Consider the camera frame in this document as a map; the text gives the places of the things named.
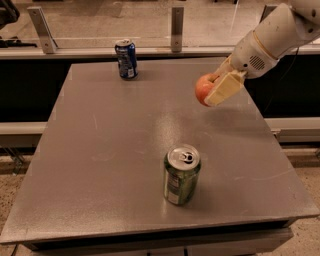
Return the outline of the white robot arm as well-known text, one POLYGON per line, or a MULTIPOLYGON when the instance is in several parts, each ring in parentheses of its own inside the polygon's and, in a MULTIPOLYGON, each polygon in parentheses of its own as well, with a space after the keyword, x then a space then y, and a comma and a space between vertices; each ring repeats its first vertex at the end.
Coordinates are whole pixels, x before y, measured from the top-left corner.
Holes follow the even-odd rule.
POLYGON ((290 50, 319 36, 319 0, 291 0, 289 5, 280 4, 237 43, 216 70, 218 77, 204 103, 219 105, 240 91, 246 79, 261 77, 290 50))

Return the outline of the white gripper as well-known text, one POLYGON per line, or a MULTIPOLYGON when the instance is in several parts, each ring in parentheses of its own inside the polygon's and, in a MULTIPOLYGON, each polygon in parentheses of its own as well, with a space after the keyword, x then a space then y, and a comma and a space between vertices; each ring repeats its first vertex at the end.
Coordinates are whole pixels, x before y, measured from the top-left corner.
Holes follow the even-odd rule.
POLYGON ((263 76, 278 63, 279 56, 278 41, 273 42, 262 32, 250 31, 238 42, 231 57, 227 57, 213 72, 219 78, 205 97, 205 104, 217 106, 235 95, 243 88, 245 76, 248 79, 263 76))

